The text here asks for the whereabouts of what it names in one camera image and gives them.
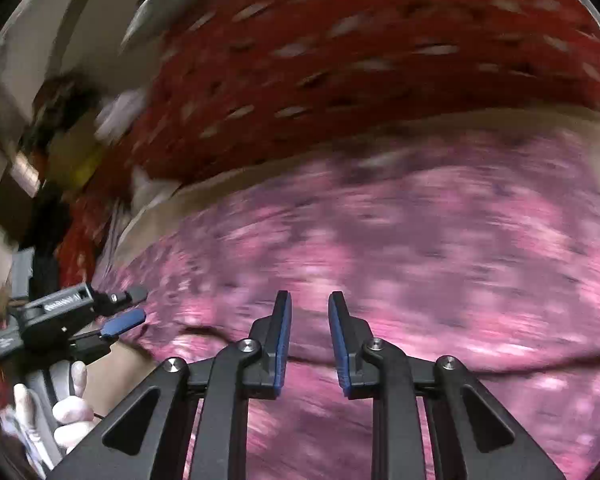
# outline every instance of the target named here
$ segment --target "pink patterned fabric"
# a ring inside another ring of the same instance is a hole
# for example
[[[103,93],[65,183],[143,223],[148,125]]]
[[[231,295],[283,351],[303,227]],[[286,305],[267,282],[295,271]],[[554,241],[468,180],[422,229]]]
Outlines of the pink patterned fabric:
[[[291,291],[277,402],[252,402],[248,477],[366,479],[371,410],[332,367],[327,298],[407,354],[503,372],[486,385],[582,479],[600,459],[600,370],[507,370],[600,352],[600,193],[565,131],[354,140],[184,219],[99,284],[151,291],[128,339],[214,355]]]

